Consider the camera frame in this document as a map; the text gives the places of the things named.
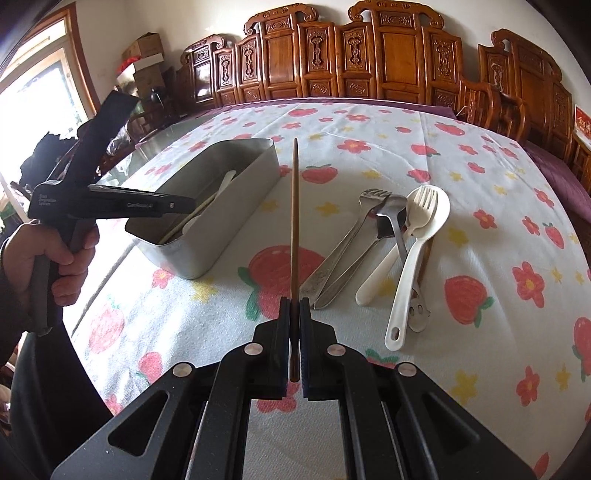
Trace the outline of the person's left hand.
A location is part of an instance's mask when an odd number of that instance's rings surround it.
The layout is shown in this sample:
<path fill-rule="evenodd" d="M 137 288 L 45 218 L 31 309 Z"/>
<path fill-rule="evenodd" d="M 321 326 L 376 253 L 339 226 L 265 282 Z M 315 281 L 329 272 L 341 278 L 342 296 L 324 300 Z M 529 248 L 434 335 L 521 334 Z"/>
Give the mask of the person's left hand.
<path fill-rule="evenodd" d="M 21 225 L 4 247 L 2 269 L 25 311 L 31 310 L 30 283 L 37 257 L 58 265 L 58 279 L 53 282 L 51 293 L 58 306 L 70 306 L 79 298 L 98 242 L 98 227 L 93 225 L 81 250 L 72 253 L 56 229 L 34 222 Z"/>

